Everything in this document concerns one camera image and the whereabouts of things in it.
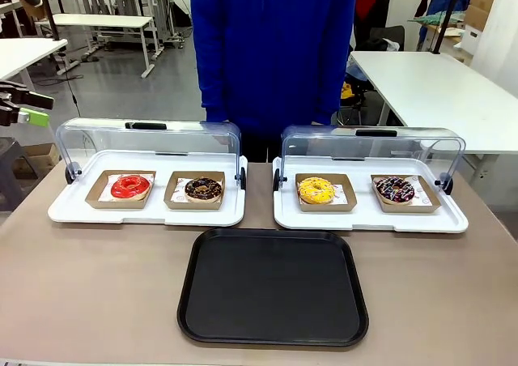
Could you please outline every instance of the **yellow object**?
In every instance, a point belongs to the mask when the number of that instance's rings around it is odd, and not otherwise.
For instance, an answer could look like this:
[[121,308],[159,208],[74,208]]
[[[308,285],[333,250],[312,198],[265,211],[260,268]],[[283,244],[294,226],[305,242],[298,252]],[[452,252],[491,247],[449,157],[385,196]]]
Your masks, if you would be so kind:
[[350,97],[353,97],[355,94],[353,93],[352,88],[348,83],[344,83],[342,86],[342,94],[340,95],[340,99],[349,99]]
[[334,187],[323,178],[310,177],[300,182],[299,194],[307,204],[327,204],[333,201]]

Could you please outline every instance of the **lid handle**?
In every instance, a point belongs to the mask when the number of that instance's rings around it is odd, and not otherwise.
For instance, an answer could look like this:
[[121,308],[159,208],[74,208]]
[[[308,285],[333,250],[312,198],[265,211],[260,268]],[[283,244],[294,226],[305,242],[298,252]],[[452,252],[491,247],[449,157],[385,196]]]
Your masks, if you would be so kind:
[[132,130],[167,130],[168,126],[165,123],[151,123],[145,121],[127,121],[124,124],[126,129]]
[[376,129],[365,129],[356,130],[357,137],[397,137],[397,131],[395,130],[376,130]]

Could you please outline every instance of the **black tray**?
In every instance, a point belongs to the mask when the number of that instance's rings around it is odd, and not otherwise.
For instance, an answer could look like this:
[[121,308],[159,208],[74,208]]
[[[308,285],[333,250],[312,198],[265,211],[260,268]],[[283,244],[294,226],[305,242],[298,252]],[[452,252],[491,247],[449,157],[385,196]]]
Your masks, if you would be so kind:
[[204,232],[177,318],[190,338],[217,343],[350,346],[368,327],[349,245],[330,232]]

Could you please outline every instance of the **transparent cover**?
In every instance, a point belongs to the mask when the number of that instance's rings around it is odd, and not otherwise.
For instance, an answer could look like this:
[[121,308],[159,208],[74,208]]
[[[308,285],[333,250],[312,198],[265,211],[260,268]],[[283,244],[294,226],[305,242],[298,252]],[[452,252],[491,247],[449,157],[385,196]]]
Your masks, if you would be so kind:
[[240,179],[240,131],[232,123],[75,118],[59,126],[56,135],[72,180],[106,152],[125,158],[154,153],[232,160]]
[[464,149],[464,140],[446,129],[291,126],[282,134],[279,182],[287,180],[286,168],[308,157],[315,163],[408,159],[424,163],[435,185],[446,190]]

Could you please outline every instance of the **blue sweatshirt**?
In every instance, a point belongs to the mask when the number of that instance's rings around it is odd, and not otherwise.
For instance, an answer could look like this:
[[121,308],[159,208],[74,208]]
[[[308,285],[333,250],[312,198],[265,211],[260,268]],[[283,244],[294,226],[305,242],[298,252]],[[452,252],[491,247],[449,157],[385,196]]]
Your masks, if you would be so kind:
[[355,0],[191,0],[207,121],[278,137],[339,109]]

